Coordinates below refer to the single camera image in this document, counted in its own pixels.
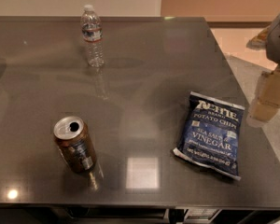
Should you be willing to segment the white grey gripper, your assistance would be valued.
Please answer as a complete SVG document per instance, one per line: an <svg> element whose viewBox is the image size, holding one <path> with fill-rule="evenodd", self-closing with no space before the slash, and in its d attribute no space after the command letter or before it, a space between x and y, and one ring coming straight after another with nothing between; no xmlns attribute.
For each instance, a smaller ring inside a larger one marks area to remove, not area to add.
<svg viewBox="0 0 280 224"><path fill-rule="evenodd" d="M280 13L272 21L266 42L266 56L280 64ZM262 72L249 107L248 117L257 122L270 121L280 110L280 65L272 72Z"/></svg>

